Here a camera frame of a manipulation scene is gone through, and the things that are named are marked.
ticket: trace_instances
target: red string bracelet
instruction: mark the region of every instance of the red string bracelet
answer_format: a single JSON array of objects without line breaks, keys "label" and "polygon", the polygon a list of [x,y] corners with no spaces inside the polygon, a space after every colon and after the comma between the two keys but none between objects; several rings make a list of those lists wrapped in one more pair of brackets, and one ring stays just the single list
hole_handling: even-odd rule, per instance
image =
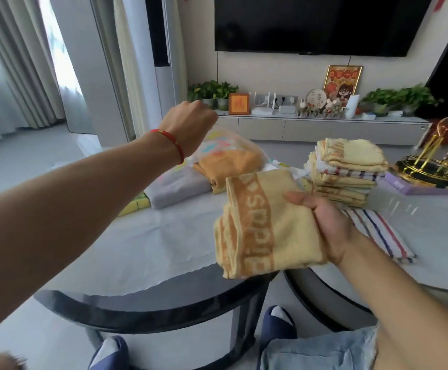
[{"label": "red string bracelet", "polygon": [[178,142],[176,141],[176,138],[175,138],[173,135],[171,135],[171,134],[170,134],[169,132],[167,132],[167,131],[158,130],[158,129],[150,130],[150,132],[159,132],[159,134],[162,134],[162,135],[164,135],[165,137],[167,137],[167,138],[171,141],[171,143],[173,143],[173,144],[176,146],[176,148],[178,149],[178,152],[180,153],[180,157],[181,157],[181,162],[180,162],[180,164],[182,164],[182,163],[184,162],[184,153],[183,153],[183,149],[181,148],[181,145],[178,144]]}]

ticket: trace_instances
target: purple box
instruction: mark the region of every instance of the purple box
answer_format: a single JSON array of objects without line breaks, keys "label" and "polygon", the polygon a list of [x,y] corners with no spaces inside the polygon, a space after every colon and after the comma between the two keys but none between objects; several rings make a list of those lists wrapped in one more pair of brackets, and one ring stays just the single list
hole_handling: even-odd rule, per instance
[{"label": "purple box", "polygon": [[385,180],[404,195],[448,195],[448,188],[415,186],[389,171],[385,174]]}]

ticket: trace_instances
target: hand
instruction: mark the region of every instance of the hand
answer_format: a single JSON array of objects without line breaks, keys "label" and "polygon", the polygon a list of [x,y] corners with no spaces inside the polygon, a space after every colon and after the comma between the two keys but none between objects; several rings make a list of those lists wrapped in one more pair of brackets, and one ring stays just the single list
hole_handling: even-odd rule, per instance
[{"label": "hand", "polygon": [[339,265],[350,243],[361,233],[330,200],[304,192],[287,192],[284,198],[295,205],[304,205],[313,214],[325,240],[325,252],[329,261]]},{"label": "hand", "polygon": [[217,122],[218,115],[201,101],[184,101],[172,107],[162,120],[159,130],[169,132],[181,145],[185,157],[202,144],[207,132]]}]

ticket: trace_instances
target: floor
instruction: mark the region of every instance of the floor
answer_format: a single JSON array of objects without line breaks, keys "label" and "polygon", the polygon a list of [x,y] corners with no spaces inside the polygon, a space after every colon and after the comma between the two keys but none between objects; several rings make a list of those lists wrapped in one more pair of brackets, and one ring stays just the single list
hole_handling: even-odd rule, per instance
[{"label": "floor", "polygon": [[[260,142],[266,153],[279,161],[301,167],[312,144]],[[66,125],[45,130],[27,130],[0,141],[0,192],[20,182],[98,150],[91,136],[68,132]],[[409,149],[384,149],[395,161]],[[298,302],[279,274],[270,284],[265,307],[279,304],[295,318],[302,337],[329,332]],[[190,369],[200,367],[228,351],[231,313],[187,329],[161,334],[126,336],[134,363],[147,369]],[[43,308],[33,299],[26,301],[0,325],[0,351],[28,358],[31,370],[83,370],[94,349],[85,331]],[[256,348],[234,369],[252,369]]]}]

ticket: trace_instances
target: grey towel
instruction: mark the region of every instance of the grey towel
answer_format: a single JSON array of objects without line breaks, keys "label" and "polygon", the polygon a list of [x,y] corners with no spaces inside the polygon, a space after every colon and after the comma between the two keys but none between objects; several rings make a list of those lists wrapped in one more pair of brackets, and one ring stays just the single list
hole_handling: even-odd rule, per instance
[{"label": "grey towel", "polygon": [[144,191],[154,209],[212,190],[206,177],[189,165],[176,166],[162,174]]}]

